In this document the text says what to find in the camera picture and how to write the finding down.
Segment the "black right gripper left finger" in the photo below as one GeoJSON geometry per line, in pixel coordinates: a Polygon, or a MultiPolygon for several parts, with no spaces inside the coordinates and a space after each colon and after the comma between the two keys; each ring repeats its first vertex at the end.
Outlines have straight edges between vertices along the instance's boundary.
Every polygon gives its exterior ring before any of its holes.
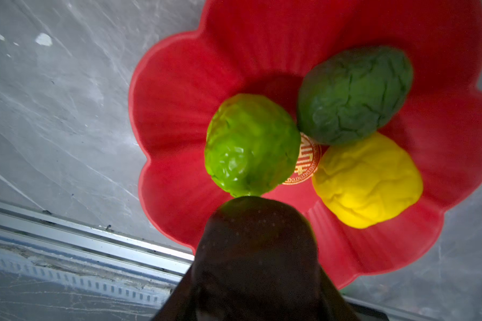
{"type": "Polygon", "coordinates": [[[181,282],[151,321],[195,320],[194,287],[191,273],[192,268],[186,272],[181,282]]]}

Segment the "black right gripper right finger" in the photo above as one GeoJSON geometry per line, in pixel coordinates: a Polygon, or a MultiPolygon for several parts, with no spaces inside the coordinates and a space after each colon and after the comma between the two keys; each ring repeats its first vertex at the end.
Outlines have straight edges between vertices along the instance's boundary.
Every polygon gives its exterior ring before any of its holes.
{"type": "Polygon", "coordinates": [[[319,320],[359,321],[352,307],[343,299],[333,282],[320,269],[319,320]]]}

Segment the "dark avocado fake fruit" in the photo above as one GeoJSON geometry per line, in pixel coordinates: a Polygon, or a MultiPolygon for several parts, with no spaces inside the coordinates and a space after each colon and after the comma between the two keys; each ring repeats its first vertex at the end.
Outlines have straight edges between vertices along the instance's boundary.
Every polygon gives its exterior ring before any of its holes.
{"type": "Polygon", "coordinates": [[[206,224],[191,273],[198,320],[317,320],[318,249],[290,205],[240,197],[206,224]]]}

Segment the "yellow fake lemon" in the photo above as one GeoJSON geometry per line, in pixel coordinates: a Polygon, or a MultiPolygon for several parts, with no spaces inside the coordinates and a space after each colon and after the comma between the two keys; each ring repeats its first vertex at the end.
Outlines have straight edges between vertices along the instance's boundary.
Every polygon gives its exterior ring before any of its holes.
{"type": "Polygon", "coordinates": [[[411,156],[378,132],[329,147],[312,182],[324,205],[342,223],[359,230],[394,219],[424,191],[411,156]]]}

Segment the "light green fake fruit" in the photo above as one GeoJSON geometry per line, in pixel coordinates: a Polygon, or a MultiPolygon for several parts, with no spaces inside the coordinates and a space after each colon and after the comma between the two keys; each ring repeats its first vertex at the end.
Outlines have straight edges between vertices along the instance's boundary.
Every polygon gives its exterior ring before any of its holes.
{"type": "Polygon", "coordinates": [[[262,95],[237,94],[212,117],[206,135],[207,173],[234,198],[261,196],[295,170],[301,134],[291,115],[262,95]]]}

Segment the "green fake lime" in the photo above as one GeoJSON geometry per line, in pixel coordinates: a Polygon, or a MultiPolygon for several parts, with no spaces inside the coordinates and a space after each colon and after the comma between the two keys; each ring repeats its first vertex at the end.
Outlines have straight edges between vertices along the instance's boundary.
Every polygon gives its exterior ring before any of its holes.
{"type": "Polygon", "coordinates": [[[404,106],[414,68],[398,48],[343,51],[314,67],[297,100],[297,125],[319,144],[353,143],[387,125],[404,106]]]}

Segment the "red flower-shaped plate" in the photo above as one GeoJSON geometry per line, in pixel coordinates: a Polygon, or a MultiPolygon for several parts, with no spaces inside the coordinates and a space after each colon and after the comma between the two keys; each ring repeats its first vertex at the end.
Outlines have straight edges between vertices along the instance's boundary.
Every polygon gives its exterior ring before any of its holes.
{"type": "Polygon", "coordinates": [[[247,92],[294,112],[306,73],[370,45],[400,48],[414,67],[408,101],[382,132],[414,159],[423,196],[364,230],[340,222],[310,181],[269,197],[309,220],[321,265],[339,288],[421,258],[445,213],[482,184],[480,1],[207,1],[199,28],[154,45],[131,80],[131,124],[147,157],[139,199],[150,222],[195,250],[209,216],[230,199],[204,166],[207,128],[221,103],[247,92]]]}

